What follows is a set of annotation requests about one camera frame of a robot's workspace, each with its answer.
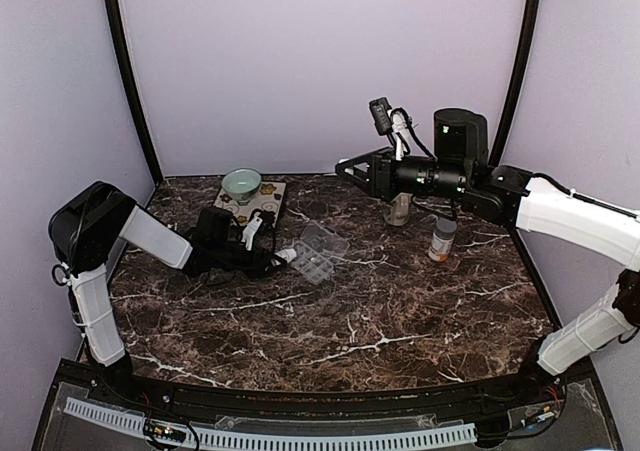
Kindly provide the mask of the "orange pill bottle grey cap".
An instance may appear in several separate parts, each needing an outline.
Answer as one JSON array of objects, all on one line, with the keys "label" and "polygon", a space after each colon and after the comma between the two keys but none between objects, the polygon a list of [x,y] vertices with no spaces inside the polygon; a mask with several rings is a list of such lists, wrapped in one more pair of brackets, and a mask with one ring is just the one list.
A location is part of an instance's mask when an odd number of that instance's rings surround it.
[{"label": "orange pill bottle grey cap", "polygon": [[439,217],[435,223],[428,257],[434,262],[444,262],[448,259],[453,245],[457,223],[443,217]]}]

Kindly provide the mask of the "clear plastic pill organizer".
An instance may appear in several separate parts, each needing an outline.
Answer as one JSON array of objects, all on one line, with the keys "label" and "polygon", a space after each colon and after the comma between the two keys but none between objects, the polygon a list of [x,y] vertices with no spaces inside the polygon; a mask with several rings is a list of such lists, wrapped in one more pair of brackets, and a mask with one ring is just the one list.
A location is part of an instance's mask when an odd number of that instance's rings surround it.
[{"label": "clear plastic pill organizer", "polygon": [[297,258],[290,266],[309,283],[317,285],[334,273],[334,259],[342,258],[350,247],[349,242],[332,228],[310,221],[298,240],[293,242]]}]

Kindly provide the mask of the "green ceramic bowl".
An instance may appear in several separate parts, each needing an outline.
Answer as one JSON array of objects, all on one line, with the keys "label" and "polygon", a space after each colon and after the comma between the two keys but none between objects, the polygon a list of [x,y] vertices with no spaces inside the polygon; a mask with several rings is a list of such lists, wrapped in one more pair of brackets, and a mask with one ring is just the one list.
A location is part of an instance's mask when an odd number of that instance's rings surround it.
[{"label": "green ceramic bowl", "polygon": [[240,168],[226,174],[222,179],[222,189],[241,205],[248,203],[259,191],[262,184],[260,173],[249,168]]}]

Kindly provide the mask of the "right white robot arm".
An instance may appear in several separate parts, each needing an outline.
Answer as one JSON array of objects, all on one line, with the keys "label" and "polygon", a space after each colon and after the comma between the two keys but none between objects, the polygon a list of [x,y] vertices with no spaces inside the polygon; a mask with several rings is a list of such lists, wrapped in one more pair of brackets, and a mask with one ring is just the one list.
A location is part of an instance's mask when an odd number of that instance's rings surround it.
[{"label": "right white robot arm", "polygon": [[491,165],[487,120],[470,110],[435,111],[435,149],[416,156],[407,144],[416,134],[406,111],[384,99],[369,108],[376,131],[390,144],[340,161],[335,172],[341,179],[386,202],[401,193],[443,198],[495,225],[553,236],[623,265],[600,300],[531,346],[510,384],[517,403],[534,403],[554,377],[638,329],[638,212],[580,194],[544,173]]}]

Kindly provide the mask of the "small white pill bottle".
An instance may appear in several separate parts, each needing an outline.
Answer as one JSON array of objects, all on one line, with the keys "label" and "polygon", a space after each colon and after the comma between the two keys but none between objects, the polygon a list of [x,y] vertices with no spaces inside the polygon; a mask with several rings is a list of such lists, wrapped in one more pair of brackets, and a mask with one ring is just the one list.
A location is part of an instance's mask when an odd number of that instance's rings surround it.
[{"label": "small white pill bottle", "polygon": [[297,258],[297,252],[293,248],[282,249],[276,253],[279,258],[284,259],[287,263],[291,263]]}]

